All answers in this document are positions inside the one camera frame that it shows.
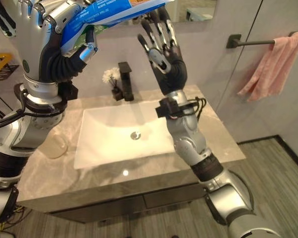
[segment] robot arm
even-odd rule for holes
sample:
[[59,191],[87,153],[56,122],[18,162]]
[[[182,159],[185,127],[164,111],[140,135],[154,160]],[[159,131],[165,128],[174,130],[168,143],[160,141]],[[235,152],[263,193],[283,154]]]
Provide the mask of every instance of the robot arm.
[[80,0],[19,0],[17,45],[22,60],[23,83],[14,93],[21,109],[0,120],[0,223],[12,214],[18,196],[15,185],[28,158],[64,117],[67,100],[75,98],[71,79],[97,51],[94,29],[86,44],[72,56],[61,54],[66,23],[86,7]]
[[[228,225],[231,238],[277,238],[276,231],[253,212],[253,197],[242,178],[223,168],[198,128],[198,120],[191,102],[182,91],[187,80],[185,64],[177,43],[174,28],[164,8],[159,17],[151,12],[161,45],[148,22],[142,21],[153,47],[142,35],[138,39],[147,53],[162,93],[166,96],[156,109],[159,117],[166,117],[176,153],[192,168],[207,195],[206,203],[214,219]],[[164,35],[164,22],[170,43]]]

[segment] towel bar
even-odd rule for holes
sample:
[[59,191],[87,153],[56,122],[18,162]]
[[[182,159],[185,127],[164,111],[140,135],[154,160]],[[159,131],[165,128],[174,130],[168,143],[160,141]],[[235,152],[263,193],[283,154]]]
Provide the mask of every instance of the towel bar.
[[[289,36],[292,36],[295,32],[297,32],[297,31],[291,32],[289,34]],[[226,48],[231,49],[231,48],[236,48],[238,46],[274,44],[274,40],[271,40],[271,41],[248,41],[248,42],[246,41],[246,42],[242,42],[242,41],[240,41],[241,37],[242,37],[241,34],[230,35],[229,38],[228,38]]]

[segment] pink towel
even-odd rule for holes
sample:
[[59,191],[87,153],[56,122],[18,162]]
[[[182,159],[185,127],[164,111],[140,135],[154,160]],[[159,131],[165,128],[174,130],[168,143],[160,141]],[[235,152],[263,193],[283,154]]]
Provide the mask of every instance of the pink towel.
[[248,102],[280,94],[298,56],[298,32],[274,41],[275,44],[270,45],[249,82],[238,93],[245,95],[250,92]]

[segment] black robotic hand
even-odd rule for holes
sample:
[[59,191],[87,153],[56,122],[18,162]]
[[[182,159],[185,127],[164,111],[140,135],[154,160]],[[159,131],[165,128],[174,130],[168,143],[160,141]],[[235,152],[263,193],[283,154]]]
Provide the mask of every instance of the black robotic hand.
[[[162,93],[166,95],[184,88],[187,81],[187,69],[168,12],[164,7],[161,7],[158,9],[158,14],[159,16],[155,11],[152,11],[150,17],[157,28],[160,42],[155,37],[149,22],[145,19],[142,20],[141,24],[150,38],[152,47],[148,46],[141,34],[138,35],[138,40],[147,53]],[[168,34],[165,34],[161,21],[164,22]]]

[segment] marble countertop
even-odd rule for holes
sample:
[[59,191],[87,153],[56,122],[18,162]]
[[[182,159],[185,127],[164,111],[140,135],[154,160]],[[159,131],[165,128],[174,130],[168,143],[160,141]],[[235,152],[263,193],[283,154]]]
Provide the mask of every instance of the marble countertop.
[[[187,97],[202,97],[195,85],[184,89]],[[160,90],[135,94],[132,103],[159,100]],[[95,168],[75,170],[74,156],[84,109],[117,106],[111,96],[68,102],[63,121],[51,133],[66,135],[68,150],[57,159],[47,158],[40,149],[29,158],[18,184],[18,204],[41,212],[94,204],[110,199],[197,182],[190,167],[175,153],[115,162]],[[199,128],[221,163],[245,156],[209,104],[203,109]]]

